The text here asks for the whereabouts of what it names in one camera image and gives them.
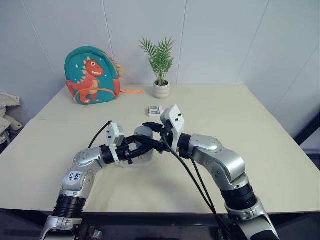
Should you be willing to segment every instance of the white table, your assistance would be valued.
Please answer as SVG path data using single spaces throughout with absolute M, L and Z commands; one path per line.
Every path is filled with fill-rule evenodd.
M 122 88 L 146 93 L 121 93 L 112 102 L 80 105 L 63 88 L 0 155 L 0 208 L 51 211 L 74 155 L 88 147 L 108 120 L 121 124 L 130 136 L 144 122 L 160 123 L 148 117 L 148 105 L 177 104 L 185 133 L 216 137 L 242 156 L 267 212 L 319 211 L 319 170 L 246 86 L 177 85 L 165 99 L 152 97 L 148 85 Z M 105 143 L 102 133 L 94 146 Z M 211 176 L 203 167 L 199 170 L 217 212 L 226 213 Z M 84 211 L 210 212 L 184 168 L 169 153 L 155 153 L 148 167 L 125 169 L 112 164 L 100 171 Z

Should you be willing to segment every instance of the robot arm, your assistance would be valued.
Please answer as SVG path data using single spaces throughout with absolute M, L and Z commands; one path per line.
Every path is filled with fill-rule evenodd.
M 214 137 L 183 133 L 185 121 L 176 105 L 162 114 L 161 121 L 163 125 L 152 122 L 143 125 L 154 132 L 165 132 L 174 151 L 179 149 L 180 155 L 186 152 L 209 171 L 225 200 L 225 208 L 233 222 L 232 232 L 239 236 L 236 239 L 277 240 L 277 232 L 249 183 L 244 160 Z M 122 127 L 115 123 L 109 125 L 107 142 L 108 146 L 85 149 L 74 157 L 63 178 L 56 207 L 40 235 L 41 240 L 49 239 L 56 231 L 63 232 L 66 239 L 75 239 L 75 232 L 82 223 L 83 207 L 99 170 L 111 163 L 121 165 L 122 161 L 128 161 L 132 164 L 132 159 L 146 156 L 152 149 L 160 153 L 169 151 L 163 139 L 156 141 L 143 135 L 125 138 Z M 138 149 L 131 151 L 130 143 L 137 143 Z
M 198 134 L 191 136 L 188 151 L 211 174 L 225 200 L 229 217 L 236 222 L 245 239 L 254 239 L 253 236 L 257 237 L 256 234 L 264 231 L 270 231 L 278 238 L 276 229 L 249 183 L 245 162 L 236 152 L 224 148 L 214 137 Z
M 225 200 L 229 218 L 235 223 L 236 235 L 245 240 L 278 239 L 275 227 L 249 183 L 244 160 L 214 137 L 182 133 L 185 121 L 176 105 L 163 113 L 161 121 L 166 132 L 172 129 L 172 149 L 179 147 L 180 152 L 188 152 L 211 174 Z

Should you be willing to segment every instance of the cable connector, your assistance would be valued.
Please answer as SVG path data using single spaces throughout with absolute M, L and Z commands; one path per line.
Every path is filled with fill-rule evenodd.
M 161 134 L 164 134 L 165 136 L 167 136 L 167 134 L 171 133 L 171 130 L 173 128 L 174 127 L 172 126 L 170 120 L 167 120 L 165 121 L 164 128 L 162 129 Z
M 181 158 L 184 158 L 184 159 L 190 159 L 191 156 L 192 156 L 192 154 L 189 153 L 189 152 L 187 152 L 187 151 L 184 150 L 184 149 L 179 149 L 179 156 L 180 156 Z

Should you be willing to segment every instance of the teal backpack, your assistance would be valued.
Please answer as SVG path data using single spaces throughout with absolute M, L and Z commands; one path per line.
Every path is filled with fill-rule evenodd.
M 80 104 L 109 102 L 120 93 L 120 68 L 104 51 L 82 46 L 65 60 L 66 85 Z

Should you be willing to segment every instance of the orange strap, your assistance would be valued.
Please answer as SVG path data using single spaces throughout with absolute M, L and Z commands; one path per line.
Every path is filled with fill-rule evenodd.
M 105 91 L 105 92 L 112 93 L 112 94 L 114 95 L 114 97 L 116 97 L 116 94 L 115 94 L 113 91 L 111 91 L 110 89 L 101 88 L 101 87 L 92 87 L 92 88 L 84 88 L 84 89 L 81 89 L 81 90 L 77 91 L 76 94 L 75 94 L 75 98 L 77 98 L 77 95 L 78 95 L 80 92 L 88 91 L 88 90 Z
M 144 94 L 145 91 L 143 91 L 143 90 L 138 90 L 138 91 L 120 90 L 120 93 L 123 93 L 123 94 Z

